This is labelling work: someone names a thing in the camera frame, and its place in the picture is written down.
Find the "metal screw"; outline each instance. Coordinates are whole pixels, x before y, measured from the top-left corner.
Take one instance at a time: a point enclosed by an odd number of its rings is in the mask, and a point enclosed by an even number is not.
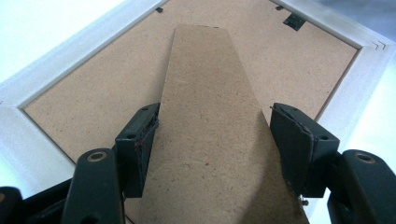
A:
[[[0,203],[6,198],[6,195],[4,193],[0,193]]]
[[[163,12],[163,8],[161,8],[161,7],[157,7],[155,10],[158,11],[159,13]]]
[[[102,161],[107,157],[107,153],[104,151],[93,152],[91,155],[88,156],[87,161],[95,162],[95,161]]]
[[[309,205],[309,201],[308,200],[301,200],[301,205],[302,206],[308,206]]]
[[[355,157],[366,163],[375,163],[375,159],[373,157],[361,152],[355,153]]]

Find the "hardboard backing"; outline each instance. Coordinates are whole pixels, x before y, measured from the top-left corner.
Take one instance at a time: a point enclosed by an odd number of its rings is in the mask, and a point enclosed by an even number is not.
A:
[[[226,30],[176,29],[139,223],[306,223]]]
[[[267,120],[273,102],[314,117],[356,50],[307,22],[295,32],[282,23],[289,12],[275,7],[261,0],[170,0],[163,13],[146,17],[25,111],[73,161],[112,147],[137,109],[161,100],[174,31],[187,23],[229,31]]]

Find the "frame backing board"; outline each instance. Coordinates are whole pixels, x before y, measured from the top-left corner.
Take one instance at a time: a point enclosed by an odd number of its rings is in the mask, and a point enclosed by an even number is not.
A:
[[[180,25],[139,223],[306,223],[226,30]]]
[[[92,148],[111,147],[138,108],[160,101],[174,29],[189,23],[229,30],[267,118],[273,102],[314,117],[356,50],[309,23],[295,32],[282,23],[289,12],[275,7],[256,0],[172,0],[25,111],[73,161]]]

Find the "white frame edge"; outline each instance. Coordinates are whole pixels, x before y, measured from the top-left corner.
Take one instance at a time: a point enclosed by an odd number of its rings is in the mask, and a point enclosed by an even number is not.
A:
[[[395,43],[316,2],[271,1],[359,50],[317,117],[336,136],[348,136],[394,57]],[[74,172],[74,163],[24,113],[24,107],[165,2],[127,1],[0,84],[0,162],[12,164],[14,177],[24,183],[16,186],[24,197],[62,182]]]
[[[319,124],[341,139],[344,150],[363,109],[396,54],[390,39],[315,1],[271,0],[358,50],[326,104]]]
[[[73,175],[74,163],[23,111],[41,93],[167,0],[128,0],[0,83],[0,163],[29,197]]]

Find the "white surface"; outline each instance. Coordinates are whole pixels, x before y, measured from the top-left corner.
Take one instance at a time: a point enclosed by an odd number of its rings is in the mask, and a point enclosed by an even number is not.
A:
[[[0,1],[0,82],[22,70],[122,1]]]
[[[370,151],[396,173],[396,57],[381,77],[346,148]]]
[[[134,0],[125,1],[111,10],[108,8],[104,16],[89,22],[84,29],[20,72],[2,77],[6,80],[0,83],[0,186],[17,187],[26,198],[72,176],[73,162],[22,109],[164,2]],[[58,21],[68,20],[68,14],[62,12],[60,10],[56,15]]]

